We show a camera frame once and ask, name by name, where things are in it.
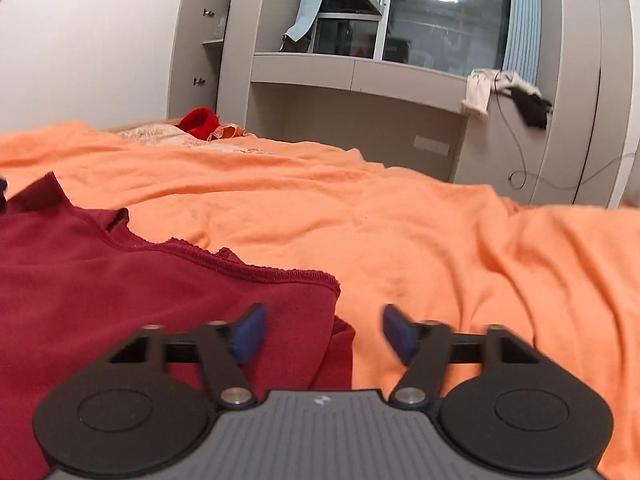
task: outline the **cabinet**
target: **cabinet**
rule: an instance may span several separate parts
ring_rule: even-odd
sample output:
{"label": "cabinet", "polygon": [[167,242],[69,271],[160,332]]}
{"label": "cabinet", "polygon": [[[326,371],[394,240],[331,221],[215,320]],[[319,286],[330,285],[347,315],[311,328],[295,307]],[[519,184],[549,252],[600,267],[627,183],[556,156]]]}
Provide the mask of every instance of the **cabinet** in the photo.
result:
{"label": "cabinet", "polygon": [[168,116],[181,117],[197,107],[216,107],[223,38],[231,0],[182,0],[171,65]]}

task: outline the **white logo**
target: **white logo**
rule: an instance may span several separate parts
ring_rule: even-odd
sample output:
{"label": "white logo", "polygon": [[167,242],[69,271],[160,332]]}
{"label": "white logo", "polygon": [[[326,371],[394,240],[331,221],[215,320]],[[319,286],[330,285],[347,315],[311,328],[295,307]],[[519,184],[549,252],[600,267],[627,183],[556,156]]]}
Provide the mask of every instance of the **white logo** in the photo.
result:
{"label": "white logo", "polygon": [[331,402],[333,399],[331,397],[327,397],[326,395],[323,395],[322,397],[316,397],[314,399],[314,402],[318,405],[318,406],[324,406],[326,403]]}

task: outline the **metal screw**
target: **metal screw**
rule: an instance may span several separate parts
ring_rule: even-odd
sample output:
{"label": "metal screw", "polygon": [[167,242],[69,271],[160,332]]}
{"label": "metal screw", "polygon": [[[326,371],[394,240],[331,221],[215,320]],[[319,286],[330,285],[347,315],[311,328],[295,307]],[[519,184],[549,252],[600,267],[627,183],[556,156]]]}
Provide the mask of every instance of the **metal screw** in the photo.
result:
{"label": "metal screw", "polygon": [[394,393],[394,397],[398,402],[402,404],[418,404],[419,402],[423,402],[427,398],[427,394],[422,391],[420,388],[400,388],[396,393]]}
{"label": "metal screw", "polygon": [[227,404],[244,404],[249,402],[252,398],[252,394],[246,388],[239,388],[234,386],[233,388],[227,388],[222,390],[220,399],[224,400]]}

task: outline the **white wall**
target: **white wall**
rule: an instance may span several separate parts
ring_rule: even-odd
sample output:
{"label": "white wall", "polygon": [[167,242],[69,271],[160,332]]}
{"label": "white wall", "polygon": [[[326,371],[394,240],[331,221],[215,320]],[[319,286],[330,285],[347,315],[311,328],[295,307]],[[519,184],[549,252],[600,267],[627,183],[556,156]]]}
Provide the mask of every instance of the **white wall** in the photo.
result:
{"label": "white wall", "polygon": [[[638,148],[638,140],[640,140],[640,0],[629,0],[629,4],[634,35],[634,65],[632,67],[634,79],[629,122],[623,150],[625,155],[635,152]],[[626,156],[620,161],[618,176],[609,201],[610,208],[618,206],[623,192],[629,196],[630,202],[636,202],[640,195],[640,166],[639,164],[634,164],[634,159],[635,157]]]}
{"label": "white wall", "polygon": [[1,0],[0,132],[166,116],[180,0]]}

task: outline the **bed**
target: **bed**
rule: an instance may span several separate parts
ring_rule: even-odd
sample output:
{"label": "bed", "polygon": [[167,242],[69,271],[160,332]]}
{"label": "bed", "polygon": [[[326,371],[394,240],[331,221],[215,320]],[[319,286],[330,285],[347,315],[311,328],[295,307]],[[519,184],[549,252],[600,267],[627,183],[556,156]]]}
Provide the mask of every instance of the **bed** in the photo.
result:
{"label": "bed", "polygon": [[[388,393],[402,374],[380,330],[383,304],[459,332],[503,324],[606,399],[615,430],[600,471],[640,478],[638,210],[522,207],[488,186],[312,142],[123,137],[82,123],[0,137],[8,196],[54,171],[80,207],[127,207],[147,240],[333,274],[337,315],[356,329],[354,388]],[[477,371],[455,367],[446,388]]]}

